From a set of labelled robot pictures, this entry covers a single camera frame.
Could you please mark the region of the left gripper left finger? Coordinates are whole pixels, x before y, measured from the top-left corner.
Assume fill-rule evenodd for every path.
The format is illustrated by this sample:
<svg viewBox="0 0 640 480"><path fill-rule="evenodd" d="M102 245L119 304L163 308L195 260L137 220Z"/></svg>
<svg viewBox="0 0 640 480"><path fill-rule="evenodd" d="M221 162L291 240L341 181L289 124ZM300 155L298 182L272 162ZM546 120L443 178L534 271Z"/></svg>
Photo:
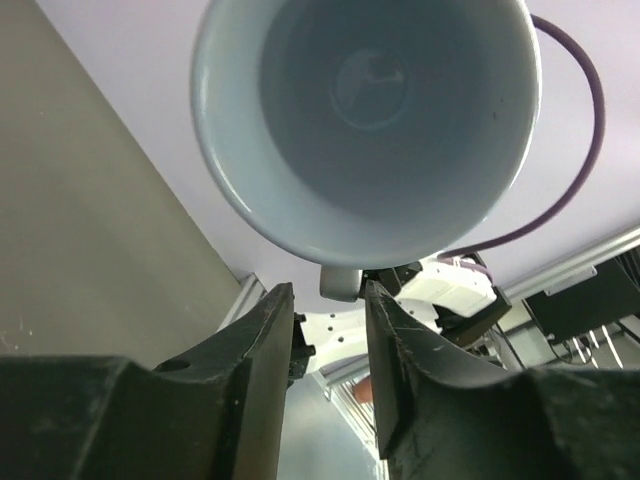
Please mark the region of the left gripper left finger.
<svg viewBox="0 0 640 480"><path fill-rule="evenodd" d="M5 356L5 479L273 479L293 289L148 369L121 356Z"/></svg>

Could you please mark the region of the person in background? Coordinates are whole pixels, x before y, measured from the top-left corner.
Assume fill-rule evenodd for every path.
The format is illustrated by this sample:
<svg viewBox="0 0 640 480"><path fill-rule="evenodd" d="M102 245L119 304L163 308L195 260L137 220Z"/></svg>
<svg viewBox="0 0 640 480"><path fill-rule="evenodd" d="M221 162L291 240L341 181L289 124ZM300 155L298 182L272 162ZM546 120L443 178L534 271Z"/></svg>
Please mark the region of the person in background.
<svg viewBox="0 0 640 480"><path fill-rule="evenodd" d="M352 394L358 404L373 402L373 388L371 377L367 376L352 387Z"/></svg>

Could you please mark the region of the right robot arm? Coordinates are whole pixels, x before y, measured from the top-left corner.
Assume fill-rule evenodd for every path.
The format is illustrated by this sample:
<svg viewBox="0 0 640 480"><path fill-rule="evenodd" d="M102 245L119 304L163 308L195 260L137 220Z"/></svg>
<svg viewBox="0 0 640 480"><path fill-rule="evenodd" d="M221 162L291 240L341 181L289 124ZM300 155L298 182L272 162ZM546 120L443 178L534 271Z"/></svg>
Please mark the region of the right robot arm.
<svg viewBox="0 0 640 480"><path fill-rule="evenodd" d="M471 346L512 310L487 267L473 257L427 258L393 269L364 271L357 279L361 284L355 307L295 315L289 383L367 354L364 297L370 283L383 290L394 313L460 348Z"/></svg>

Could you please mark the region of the light blue mug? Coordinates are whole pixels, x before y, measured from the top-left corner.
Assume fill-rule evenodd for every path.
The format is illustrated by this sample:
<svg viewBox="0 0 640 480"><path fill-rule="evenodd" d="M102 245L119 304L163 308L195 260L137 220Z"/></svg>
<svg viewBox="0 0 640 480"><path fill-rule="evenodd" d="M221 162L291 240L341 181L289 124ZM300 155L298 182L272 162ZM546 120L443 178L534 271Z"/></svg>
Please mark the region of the light blue mug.
<svg viewBox="0 0 640 480"><path fill-rule="evenodd" d="M206 167L255 231L352 302L510 189L541 103L522 1L213 1L192 57Z"/></svg>

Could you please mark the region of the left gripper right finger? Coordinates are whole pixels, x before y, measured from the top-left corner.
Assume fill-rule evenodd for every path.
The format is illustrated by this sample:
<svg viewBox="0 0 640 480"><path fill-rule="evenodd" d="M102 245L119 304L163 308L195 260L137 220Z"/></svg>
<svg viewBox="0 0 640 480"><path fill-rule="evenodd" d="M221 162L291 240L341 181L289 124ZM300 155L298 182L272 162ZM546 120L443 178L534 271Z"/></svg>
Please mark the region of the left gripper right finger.
<svg viewBox="0 0 640 480"><path fill-rule="evenodd" d="M639 374L508 371L366 287L377 445L393 479L635 479Z"/></svg>

